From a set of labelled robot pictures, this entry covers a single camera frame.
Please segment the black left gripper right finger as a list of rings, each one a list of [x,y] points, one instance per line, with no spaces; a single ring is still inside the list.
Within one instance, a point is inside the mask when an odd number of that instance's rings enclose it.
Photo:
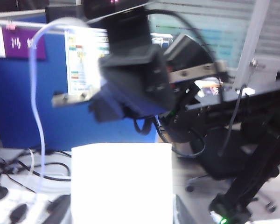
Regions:
[[[190,216],[185,204],[178,195],[174,195],[174,224],[191,224]]]

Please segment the right gripper silver rail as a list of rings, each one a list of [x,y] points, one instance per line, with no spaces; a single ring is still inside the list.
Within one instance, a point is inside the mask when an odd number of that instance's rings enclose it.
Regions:
[[[134,112],[167,112],[175,106],[170,83],[206,77],[228,81],[227,62],[207,60],[207,55],[206,49],[193,38],[179,34],[164,55],[158,44],[150,44],[131,49],[123,55],[111,53],[104,56],[100,58],[99,66],[112,96],[124,107]],[[56,94],[52,97],[52,105],[57,107],[88,102],[100,90],[100,86],[92,85],[78,94]]]

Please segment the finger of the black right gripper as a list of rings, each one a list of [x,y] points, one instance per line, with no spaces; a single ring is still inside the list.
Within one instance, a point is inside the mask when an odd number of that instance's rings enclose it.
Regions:
[[[142,88],[105,84],[92,98],[89,111],[94,113],[97,122],[110,122],[149,118],[165,112],[166,107]]]

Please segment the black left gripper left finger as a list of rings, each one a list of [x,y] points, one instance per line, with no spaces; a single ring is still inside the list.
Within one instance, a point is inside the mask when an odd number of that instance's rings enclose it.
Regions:
[[[51,202],[46,210],[49,213],[49,216],[46,218],[47,224],[60,224],[65,216],[67,211],[70,208],[70,195],[61,195]]]

